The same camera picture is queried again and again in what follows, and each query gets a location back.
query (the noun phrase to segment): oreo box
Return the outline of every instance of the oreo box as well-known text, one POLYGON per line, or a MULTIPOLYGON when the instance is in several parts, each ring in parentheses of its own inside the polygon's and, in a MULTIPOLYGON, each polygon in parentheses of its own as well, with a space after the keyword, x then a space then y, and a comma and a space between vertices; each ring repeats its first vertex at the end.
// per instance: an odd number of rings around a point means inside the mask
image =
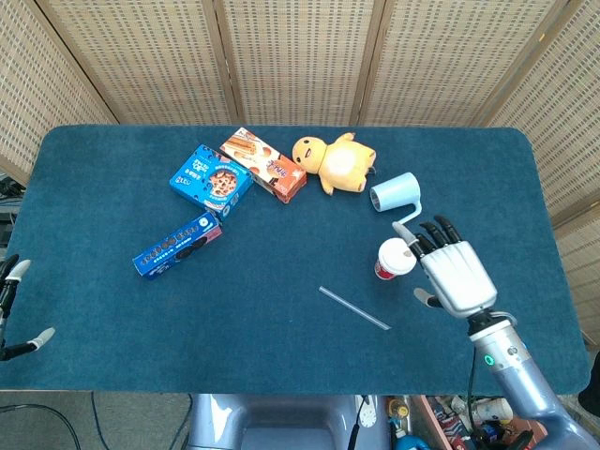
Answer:
POLYGON ((133 265, 142 277, 156 278, 219 236, 217 219, 211 213, 204 213, 144 250, 133 259, 133 265))
POLYGON ((252 176, 235 161, 200 145, 169 184, 179 194, 213 211, 222 220, 248 190, 252 176))

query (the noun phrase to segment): teal felt mat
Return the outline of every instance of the teal felt mat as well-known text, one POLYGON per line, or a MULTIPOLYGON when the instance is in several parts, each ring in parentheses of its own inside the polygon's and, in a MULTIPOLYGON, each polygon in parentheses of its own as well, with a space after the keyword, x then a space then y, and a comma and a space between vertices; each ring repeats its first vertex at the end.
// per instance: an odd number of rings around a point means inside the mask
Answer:
MULTIPOLYGON (((249 127, 290 154, 347 128, 249 127)), ((464 393, 467 324, 413 298, 420 270, 373 272, 391 222, 368 194, 326 196, 316 176, 283 204, 254 185, 223 235, 154 281, 131 258, 200 213, 169 187, 199 143, 236 127, 77 126, 42 144, 9 253, 33 260, 8 343, 47 326, 50 344, 0 365, 5 388, 285 394, 464 393), (318 292, 323 285, 392 329, 318 292)), ((367 188, 413 172, 423 213, 442 213, 478 251, 499 298, 552 386, 576 392, 589 370, 532 149, 511 128, 359 127, 377 150, 367 188)), ((475 392, 498 393, 480 364, 475 392)))

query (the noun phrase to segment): stuffed toy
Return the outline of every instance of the stuffed toy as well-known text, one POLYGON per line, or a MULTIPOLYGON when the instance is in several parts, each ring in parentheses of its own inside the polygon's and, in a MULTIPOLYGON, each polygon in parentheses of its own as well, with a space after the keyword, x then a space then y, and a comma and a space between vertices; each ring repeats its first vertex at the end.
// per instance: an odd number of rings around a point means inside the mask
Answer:
POLYGON ((345 133, 331 145, 306 136, 293 146, 292 157, 308 173, 317 173, 322 189, 332 195, 334 188, 362 192, 376 154, 372 148, 354 142, 354 133, 345 133))

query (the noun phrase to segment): robotic hand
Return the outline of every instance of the robotic hand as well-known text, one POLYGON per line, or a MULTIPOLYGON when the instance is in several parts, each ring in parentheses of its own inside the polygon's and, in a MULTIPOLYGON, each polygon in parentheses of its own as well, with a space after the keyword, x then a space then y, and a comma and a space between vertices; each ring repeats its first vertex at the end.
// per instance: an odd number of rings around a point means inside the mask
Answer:
POLYGON ((54 335, 54 328, 48 328, 42 331, 38 337, 27 342, 5 346, 4 333, 12 304, 17 296, 17 286, 31 264, 29 260, 17 263, 18 260, 19 255, 12 255, 0 263, 0 361, 8 361, 22 354, 35 352, 54 335))
POLYGON ((436 295, 416 289, 415 296, 428 307, 444 308, 469 321, 469 338, 491 369, 515 413, 541 422, 548 436, 536 450, 600 449, 595 439, 564 409, 542 375, 513 325, 508 313, 491 309, 497 291, 471 245, 463 241, 454 226, 435 216, 442 231, 432 222, 421 224, 433 243, 423 234, 412 234, 394 222, 429 277, 436 295))

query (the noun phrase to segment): red and white cup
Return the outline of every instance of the red and white cup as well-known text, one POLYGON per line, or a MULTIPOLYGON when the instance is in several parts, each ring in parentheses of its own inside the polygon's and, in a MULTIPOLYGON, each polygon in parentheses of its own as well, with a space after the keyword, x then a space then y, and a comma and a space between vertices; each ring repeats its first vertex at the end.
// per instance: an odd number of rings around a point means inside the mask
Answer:
POLYGON ((408 274, 416 265, 416 258, 404 239, 392 237, 379 247, 375 274, 381 279, 392 279, 408 274))

